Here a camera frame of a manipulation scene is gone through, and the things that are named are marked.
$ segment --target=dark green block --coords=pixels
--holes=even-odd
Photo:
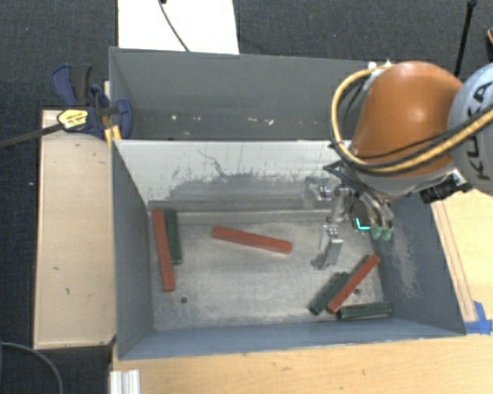
[[[389,302],[374,302],[372,304],[343,306],[338,311],[338,318],[342,320],[387,318],[392,312]]]
[[[175,210],[165,210],[166,232],[168,233],[168,247],[170,249],[170,259],[173,265],[182,263],[181,239],[177,225],[177,213]]]
[[[309,304],[308,309],[314,314],[319,315],[321,311],[327,308],[329,302],[343,289],[351,278],[347,273],[335,273],[327,284],[323,286],[320,293]]]

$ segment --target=black floor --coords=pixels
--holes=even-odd
[[[234,0],[242,53],[395,61],[422,59],[450,70],[467,0]],[[0,0],[0,139],[39,125],[58,103],[48,74],[88,62],[94,81],[108,76],[117,43],[116,0]],[[485,32],[493,0],[478,0],[463,78],[487,63]],[[6,341],[30,344],[37,213],[35,141],[0,152],[0,328]],[[48,352],[66,392],[106,392],[106,348]],[[56,392],[34,358],[5,355],[2,392]]]

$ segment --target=green light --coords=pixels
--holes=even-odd
[[[359,231],[368,231],[369,229],[371,229],[371,227],[363,227],[360,223],[360,218],[356,218],[355,222],[356,222],[356,227],[358,228]]]

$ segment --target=wooden table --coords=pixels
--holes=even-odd
[[[474,300],[493,319],[493,199],[444,202]],[[493,334],[358,346],[118,362],[151,393],[493,393]]]

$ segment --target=white card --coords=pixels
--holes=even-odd
[[[168,0],[164,9],[190,51],[239,54],[232,0]],[[157,0],[118,0],[118,45],[184,51]]]

